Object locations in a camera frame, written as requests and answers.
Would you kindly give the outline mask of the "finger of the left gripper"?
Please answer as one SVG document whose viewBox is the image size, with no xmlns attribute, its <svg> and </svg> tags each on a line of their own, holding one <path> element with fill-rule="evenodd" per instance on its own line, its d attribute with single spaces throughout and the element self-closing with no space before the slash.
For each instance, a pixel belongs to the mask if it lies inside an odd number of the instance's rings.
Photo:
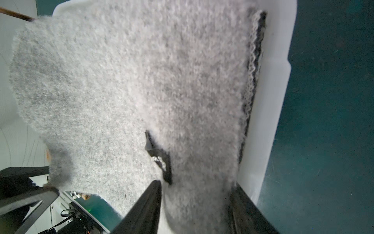
<svg viewBox="0 0 374 234">
<path fill-rule="evenodd" d="M 33 184 L 49 167 L 8 167 L 1 170 L 1 233 L 25 234 L 59 197 L 58 189 Z"/>
</svg>

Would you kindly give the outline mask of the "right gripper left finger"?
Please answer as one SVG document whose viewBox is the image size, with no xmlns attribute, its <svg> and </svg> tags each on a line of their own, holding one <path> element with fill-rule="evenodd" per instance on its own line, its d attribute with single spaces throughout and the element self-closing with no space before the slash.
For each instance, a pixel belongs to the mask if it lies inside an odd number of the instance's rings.
<svg viewBox="0 0 374 234">
<path fill-rule="evenodd" d="M 111 234 L 157 234 L 162 184 L 154 180 Z"/>
</svg>

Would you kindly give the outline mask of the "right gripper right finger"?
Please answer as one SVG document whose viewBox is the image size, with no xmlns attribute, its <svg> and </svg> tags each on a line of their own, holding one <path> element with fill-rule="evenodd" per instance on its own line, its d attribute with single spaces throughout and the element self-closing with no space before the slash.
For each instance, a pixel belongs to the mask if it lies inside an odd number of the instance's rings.
<svg viewBox="0 0 374 234">
<path fill-rule="evenodd" d="M 239 184 L 230 196 L 229 226 L 232 234 L 279 234 Z"/>
</svg>

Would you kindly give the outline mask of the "grey fuzzy scarf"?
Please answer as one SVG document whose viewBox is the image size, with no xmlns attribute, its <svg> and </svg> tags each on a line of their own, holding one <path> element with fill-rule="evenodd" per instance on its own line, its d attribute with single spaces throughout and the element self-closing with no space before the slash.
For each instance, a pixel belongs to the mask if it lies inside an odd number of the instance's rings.
<svg viewBox="0 0 374 234">
<path fill-rule="evenodd" d="M 169 157 L 177 234 L 228 234 L 265 12 L 253 1 L 93 1 L 28 23 L 9 80 L 51 155 L 50 185 L 125 216 Z"/>
</svg>

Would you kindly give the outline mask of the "white perforated plastic basket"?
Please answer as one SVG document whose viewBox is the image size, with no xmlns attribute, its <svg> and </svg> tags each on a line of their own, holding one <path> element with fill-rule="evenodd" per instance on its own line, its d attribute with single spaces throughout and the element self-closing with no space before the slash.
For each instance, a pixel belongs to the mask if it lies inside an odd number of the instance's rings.
<svg viewBox="0 0 374 234">
<path fill-rule="evenodd" d="M 267 12 L 245 139 L 242 91 L 251 10 Z M 135 54 L 120 56 L 125 112 L 166 205 L 228 205 L 237 184 L 258 202 L 291 72 L 296 1 L 157 1 Z"/>
</svg>

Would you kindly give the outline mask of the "white black smiley scarf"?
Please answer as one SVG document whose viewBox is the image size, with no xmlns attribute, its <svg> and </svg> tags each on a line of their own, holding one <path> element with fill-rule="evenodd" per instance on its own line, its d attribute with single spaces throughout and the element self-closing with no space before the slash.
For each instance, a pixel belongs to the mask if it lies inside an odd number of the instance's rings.
<svg viewBox="0 0 374 234">
<path fill-rule="evenodd" d="M 260 56 L 262 54 L 262 41 L 264 39 L 265 28 L 266 28 L 266 17 L 267 12 L 263 10 L 251 10 L 248 13 L 250 19 L 250 30 L 248 34 L 248 52 L 246 68 L 248 70 L 248 78 L 246 80 L 244 89 L 242 91 L 243 105 L 242 109 L 244 112 L 244 118 L 241 120 L 241 126 L 243 130 L 243 140 L 240 147 L 238 162 L 241 163 L 245 139 L 248 135 L 249 121 L 251 112 L 253 109 L 253 102 L 256 94 L 256 88 L 258 83 L 258 74 L 260 70 Z"/>
</svg>

